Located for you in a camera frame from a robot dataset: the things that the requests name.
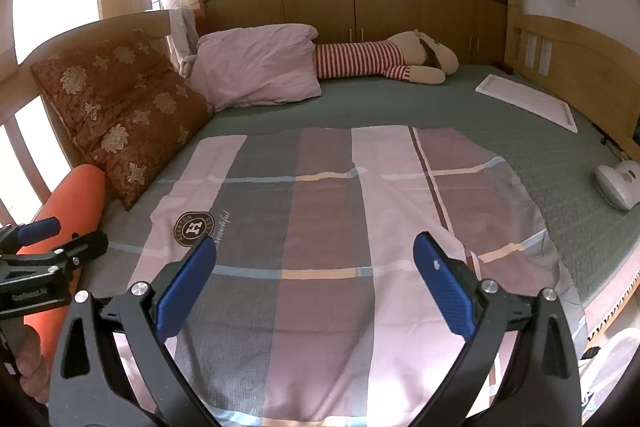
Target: wooden headboard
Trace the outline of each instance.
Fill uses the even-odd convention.
[[[160,10],[132,13],[80,26],[49,39],[34,49],[14,74],[0,80],[0,125],[4,124],[20,166],[42,203],[49,198],[50,192],[31,158],[15,119],[16,112],[41,94],[40,86],[31,73],[31,64],[70,48],[91,46],[105,39],[116,38],[137,28],[143,29],[158,39],[159,49],[164,53],[168,52],[165,37],[171,33],[169,12]],[[58,115],[46,102],[44,107],[69,165],[75,167],[85,163],[78,149],[71,142]],[[11,215],[0,201],[0,223],[12,222]]]
[[[640,115],[640,55],[602,33],[552,17],[512,10],[511,29],[519,35],[507,64],[575,107],[640,162],[640,146],[632,139]]]

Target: bolt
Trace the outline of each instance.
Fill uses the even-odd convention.
[[[131,293],[133,293],[133,295],[140,297],[141,295],[144,295],[148,289],[149,289],[149,285],[146,282],[136,282],[131,287]]]
[[[80,290],[78,293],[76,293],[76,296],[74,297],[76,302],[84,302],[88,298],[89,298],[89,292],[86,290]]]
[[[542,290],[542,296],[548,301],[555,301],[558,298],[556,290],[553,288],[545,288]]]
[[[498,283],[493,279],[485,279],[480,283],[480,287],[484,293],[496,293],[498,291]]]

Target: stuffed animal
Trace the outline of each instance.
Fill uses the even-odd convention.
[[[320,44],[314,64],[318,80],[380,74],[415,84],[441,84],[458,70],[456,54],[418,30],[385,41]]]

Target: pink pillow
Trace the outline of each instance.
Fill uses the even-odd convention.
[[[234,28],[205,35],[191,73],[191,89],[215,111],[298,102],[322,91],[314,68],[318,36],[305,24]]]

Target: sticker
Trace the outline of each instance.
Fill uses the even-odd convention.
[[[183,247],[192,247],[199,238],[213,232],[214,225],[208,212],[185,212],[175,222],[175,240]]]

